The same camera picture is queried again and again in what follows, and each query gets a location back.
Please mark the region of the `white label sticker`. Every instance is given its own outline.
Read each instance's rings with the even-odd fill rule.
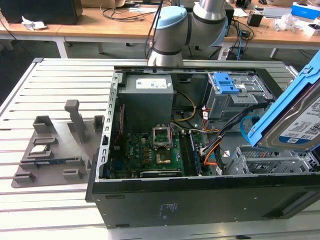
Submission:
[[[203,114],[203,119],[208,120],[208,112],[204,111],[202,114]]]
[[[48,161],[37,161],[36,164],[50,164]]]
[[[237,89],[245,89],[246,88],[246,86],[244,84],[235,84],[235,87]]]
[[[220,169],[220,167],[216,166],[215,171],[217,174],[222,175],[222,170]]]
[[[224,152],[223,152],[223,156],[224,156],[224,157],[230,157],[230,151],[229,151],[229,150],[224,151]]]
[[[138,78],[135,87],[137,89],[166,89],[165,78]]]
[[[287,143],[296,143],[298,139],[312,140],[320,134],[320,97],[313,102],[282,133],[288,137]]]

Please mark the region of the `cable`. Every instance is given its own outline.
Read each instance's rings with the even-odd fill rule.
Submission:
[[[252,105],[252,106],[249,106],[247,108],[245,108],[244,110],[242,110],[241,112],[239,112],[238,114],[236,114],[235,116],[233,116],[232,118],[229,119],[229,121],[223,125],[223,127],[220,129],[220,131],[218,132],[215,140],[207,145],[206,147],[204,147],[202,149],[202,152],[206,152],[207,150],[211,149],[210,150],[210,153],[208,153],[207,155],[210,155],[212,153],[212,150],[213,150],[213,146],[215,146],[215,144],[218,142],[218,141],[222,141],[222,138],[224,137],[224,135],[227,133],[227,131],[229,131],[230,129],[232,129],[232,127],[236,124],[238,124],[242,118],[244,118],[245,116],[247,116],[247,114],[253,110],[256,110],[256,109],[263,109],[263,108],[266,108],[268,105],[270,104],[270,102],[263,102],[263,103],[258,103],[258,104],[255,104],[255,105]]]
[[[197,129],[197,128],[187,128],[187,127],[184,127],[184,126],[182,126],[181,124],[179,124],[179,123],[177,123],[177,122],[174,122],[174,121],[171,121],[171,123],[173,123],[173,124],[176,125],[178,128],[183,129],[183,130],[196,131],[196,132],[205,133],[205,134],[208,133],[207,131],[203,131],[203,130],[200,130],[200,129]]]
[[[217,146],[219,146],[219,144],[222,142],[222,140],[218,141],[214,147],[210,150],[210,152],[206,155],[205,159],[204,159],[204,162],[203,164],[206,166],[206,165],[215,165],[217,166],[218,164],[216,162],[208,162],[208,159],[211,155],[211,153],[216,149]]]
[[[237,61],[240,59],[241,45],[242,45],[242,31],[240,31],[239,33],[240,33],[240,42],[239,42],[238,56],[236,57]]]
[[[120,135],[121,135],[121,131],[122,131],[122,118],[121,118],[121,116],[122,116],[122,107],[120,107],[120,130],[119,130],[119,133],[118,133],[118,136],[116,137],[116,139],[115,139],[115,141],[114,141],[114,143],[112,144],[112,147],[111,148],[113,148],[115,145],[116,145],[116,142],[117,142],[117,140],[119,139],[119,137],[120,137]]]
[[[241,122],[240,122],[240,132],[241,132],[242,136],[244,137],[244,139],[245,139],[248,143],[250,143],[249,138],[248,138],[248,136],[247,136],[247,134],[246,134],[246,132],[245,132],[245,129],[244,129],[244,121],[245,121],[246,119],[252,119],[252,116],[245,116],[244,118],[242,118],[242,120],[241,120]]]
[[[305,50],[300,49],[302,52],[304,52],[305,54],[311,55],[312,57],[314,57],[315,55],[313,53],[307,52]]]
[[[300,49],[298,49],[298,51],[305,57],[305,58],[307,58],[307,59],[309,59],[309,60],[311,60],[311,58],[310,57],[308,57],[308,56],[306,56]]]
[[[5,28],[5,30],[13,37],[14,40],[16,40],[16,42],[30,55],[30,57],[32,57],[33,59],[35,58],[19,41],[18,39],[16,39],[16,37],[8,30],[8,28],[5,26],[4,22],[2,21],[1,17],[0,17],[0,22],[2,24],[2,26]]]
[[[155,35],[156,35],[156,31],[157,31],[157,26],[158,26],[158,21],[159,21],[159,16],[160,16],[160,13],[161,13],[161,9],[162,9],[163,3],[164,3],[164,0],[160,0],[159,6],[158,6],[158,8],[157,8],[157,10],[156,10],[156,12],[154,14],[154,18],[153,18],[152,24],[150,26],[148,35],[147,35],[145,43],[144,43],[144,56],[145,56],[145,59],[149,58],[150,49],[153,48],[153,46],[149,47],[148,52],[146,53],[147,43],[148,43],[148,40],[150,38],[150,34],[151,34],[151,31],[152,31],[152,28],[153,28],[153,26],[155,24],[154,31],[153,31],[153,36],[152,36],[152,40],[151,40],[152,45],[154,44]]]
[[[133,15],[133,16],[127,16],[127,17],[113,17],[114,14],[123,14],[125,12],[128,12],[130,10],[125,10],[125,11],[122,11],[122,12],[116,12],[115,9],[113,8],[106,8],[106,9],[102,9],[103,5],[105,3],[101,4],[100,5],[100,12],[102,13],[102,15],[107,18],[107,19],[110,19],[110,20],[113,20],[113,21],[117,21],[117,22],[122,22],[122,23],[134,23],[134,22],[141,22],[141,21],[144,21],[144,19],[146,21],[148,21],[145,16],[146,15],[150,15],[150,14],[153,14],[154,12],[146,12],[146,13],[141,13],[138,9],[135,9],[137,10],[140,14],[138,15]],[[107,15],[106,12],[109,11],[109,10],[112,10],[113,13],[111,15]]]
[[[209,108],[203,110],[202,113],[208,112],[208,111],[210,111],[210,110],[211,110],[211,108],[209,107]],[[204,121],[203,121],[203,123],[202,123],[202,128],[203,128],[204,131],[211,132],[212,129],[206,128],[206,123],[207,123],[207,122],[208,122],[208,120],[204,120]]]
[[[190,103],[192,104],[192,106],[193,106],[193,112],[192,112],[192,114],[191,114],[191,116],[189,116],[189,117],[186,117],[186,118],[182,118],[182,119],[177,119],[177,120],[172,120],[172,122],[183,122],[183,121],[187,121],[187,120],[190,120],[190,119],[192,119],[194,116],[195,116],[195,114],[196,114],[196,105],[194,104],[194,102],[190,99],[190,97],[188,97],[185,93],[183,93],[182,91],[176,91],[177,93],[179,93],[179,94],[182,94],[185,98],[187,98],[189,101],[190,101]]]

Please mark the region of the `gray power supply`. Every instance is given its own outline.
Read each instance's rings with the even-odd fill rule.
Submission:
[[[127,75],[125,87],[119,87],[118,97],[130,119],[130,133],[149,132],[157,125],[168,126],[174,99],[170,75]]]

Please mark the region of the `blue cable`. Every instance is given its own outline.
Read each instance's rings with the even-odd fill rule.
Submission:
[[[237,61],[240,59],[240,52],[241,52],[241,45],[242,45],[242,32],[240,29],[239,29],[239,35],[240,35],[240,43],[239,43],[239,49],[238,49],[238,56],[236,57]]]
[[[247,136],[247,134],[245,132],[245,129],[244,129],[244,121],[245,121],[245,119],[252,119],[252,116],[245,116],[244,118],[242,118],[242,120],[240,122],[240,132],[241,132],[242,136],[244,137],[244,139],[248,143],[250,143],[249,138],[248,138],[248,136]]]

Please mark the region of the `yellow wire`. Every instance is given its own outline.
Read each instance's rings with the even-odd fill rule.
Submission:
[[[186,94],[184,94],[182,91],[177,91],[177,93],[180,93],[182,94],[183,96],[185,96],[189,101],[190,103],[192,104],[193,106],[193,112],[191,114],[191,116],[189,117],[186,117],[186,118],[182,118],[182,119],[177,119],[177,120],[171,120],[171,122],[183,122],[183,121],[187,121],[189,119],[192,119],[194,117],[194,115],[196,114],[196,105],[194,104],[194,102],[190,99],[190,97],[188,97]]]

